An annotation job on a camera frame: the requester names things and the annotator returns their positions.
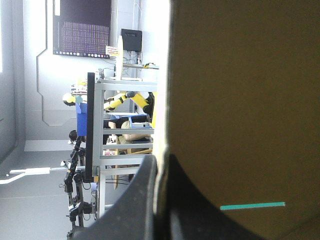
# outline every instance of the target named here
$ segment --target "small black device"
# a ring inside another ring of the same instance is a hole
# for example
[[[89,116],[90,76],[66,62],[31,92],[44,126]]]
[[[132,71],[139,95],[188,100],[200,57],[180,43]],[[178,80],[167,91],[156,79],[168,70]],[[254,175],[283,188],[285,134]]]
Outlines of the small black device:
[[[142,49],[142,31],[121,29],[123,40],[123,50],[141,52]]]

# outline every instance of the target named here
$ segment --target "floor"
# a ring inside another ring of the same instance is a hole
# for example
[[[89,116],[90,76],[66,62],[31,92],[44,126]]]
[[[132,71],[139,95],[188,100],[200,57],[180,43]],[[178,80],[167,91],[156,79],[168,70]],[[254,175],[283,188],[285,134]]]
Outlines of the floor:
[[[24,152],[18,165],[12,169],[59,167],[70,157],[70,151]],[[68,215],[68,197],[59,184],[65,171],[48,175],[25,176],[12,183],[0,185],[0,239],[1,240],[65,240],[71,229]],[[126,190],[120,184],[106,186],[106,203],[113,204]],[[84,200],[90,202],[91,191],[84,190]],[[85,226],[94,222],[93,216]]]

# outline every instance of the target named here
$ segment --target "cable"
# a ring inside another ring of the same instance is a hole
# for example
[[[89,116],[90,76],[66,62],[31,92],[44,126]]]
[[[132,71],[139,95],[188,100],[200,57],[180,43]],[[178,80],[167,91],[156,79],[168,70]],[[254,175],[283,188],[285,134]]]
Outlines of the cable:
[[[90,214],[89,214],[89,218],[88,218],[88,219],[86,219],[86,218],[85,218],[85,215],[83,215],[83,219],[84,219],[85,221],[89,221],[90,218],[91,218],[91,215],[90,215]]]
[[[119,180],[119,181],[130,182],[129,180],[124,180],[124,179],[116,179],[116,178],[106,178],[105,180]]]
[[[91,184],[90,184],[90,187],[89,188],[85,188],[85,184],[84,184],[84,182],[82,182],[82,187],[83,187],[83,189],[85,189],[85,190],[89,190],[89,189],[91,189]]]
[[[123,185],[129,185],[128,183],[122,183],[122,182],[105,182],[106,184],[123,184]]]

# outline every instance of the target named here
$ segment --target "white wall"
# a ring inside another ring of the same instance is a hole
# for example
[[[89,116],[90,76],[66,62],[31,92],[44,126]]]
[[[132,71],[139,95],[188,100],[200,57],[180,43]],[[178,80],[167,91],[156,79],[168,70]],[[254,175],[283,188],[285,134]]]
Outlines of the white wall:
[[[64,140],[76,128],[74,107],[62,102],[64,93],[87,72],[112,67],[102,59],[52,54],[52,0],[47,1],[47,50],[45,1],[23,0],[25,104],[27,140]],[[131,28],[134,0],[112,0],[111,39],[115,44],[115,30]],[[38,58],[38,91],[37,65]]]

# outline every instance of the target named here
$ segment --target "wall-mounted screen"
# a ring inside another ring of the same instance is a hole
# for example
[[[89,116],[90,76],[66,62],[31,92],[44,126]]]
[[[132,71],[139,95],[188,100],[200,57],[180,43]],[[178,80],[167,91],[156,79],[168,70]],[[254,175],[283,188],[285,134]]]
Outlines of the wall-mounted screen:
[[[111,0],[54,0],[53,54],[108,59]]]

